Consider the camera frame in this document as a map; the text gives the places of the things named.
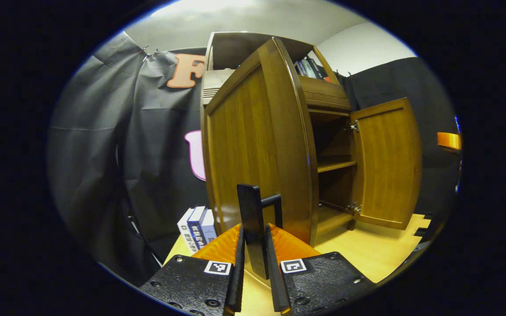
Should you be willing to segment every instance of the pink shape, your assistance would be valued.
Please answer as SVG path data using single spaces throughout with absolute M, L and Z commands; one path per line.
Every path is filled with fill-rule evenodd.
M 204 170 L 202 133 L 199 130 L 188 132 L 185 135 L 185 140 L 189 143 L 192 173 L 197 178 L 206 181 L 207 173 Z

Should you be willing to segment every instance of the wooden cabinet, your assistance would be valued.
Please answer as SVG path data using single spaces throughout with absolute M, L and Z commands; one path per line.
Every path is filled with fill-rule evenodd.
M 316 54 L 330 82 L 299 76 Z M 404 98 L 352 112 L 315 46 L 213 33 L 201 98 L 203 155 L 219 232 L 241 222 L 236 186 L 282 196 L 283 228 L 311 245 L 355 220 L 405 229 L 420 188 L 417 125 Z M 274 212 L 264 210 L 266 222 Z

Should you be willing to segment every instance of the white ceiling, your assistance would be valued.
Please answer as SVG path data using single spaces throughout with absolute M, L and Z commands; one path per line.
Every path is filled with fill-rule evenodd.
M 248 31 L 318 45 L 361 16 L 325 0 L 181 0 L 125 32 L 148 52 L 205 47 L 211 32 Z

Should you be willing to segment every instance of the open cabinet door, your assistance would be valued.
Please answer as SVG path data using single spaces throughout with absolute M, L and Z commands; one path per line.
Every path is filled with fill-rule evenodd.
M 404 230 L 421 183 L 421 142 L 407 98 L 351 113 L 358 220 Z
M 271 38 L 203 109 L 207 190 L 219 233 L 241 222 L 237 184 L 243 183 L 259 186 L 261 198 L 281 194 L 283 228 L 306 243 L 315 238 L 317 162 L 301 95 L 289 55 L 279 39 Z M 263 213 L 274 223 L 273 206 Z

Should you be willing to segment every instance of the wooden table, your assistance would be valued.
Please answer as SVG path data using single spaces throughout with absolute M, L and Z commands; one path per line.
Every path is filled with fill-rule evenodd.
M 321 254 L 340 252 L 350 263 L 372 282 L 379 282 L 399 267 L 420 242 L 414 236 L 419 227 L 427 228 L 430 220 L 413 214 L 405 230 L 395 230 L 373 224 L 357 222 L 355 230 L 340 227 L 318 236 L 315 249 Z M 165 262 L 172 256 L 191 256 L 190 250 L 179 236 Z M 243 278 L 242 311 L 237 316 L 278 316 L 273 312 L 271 288 L 268 280 L 259 280 L 247 267 Z

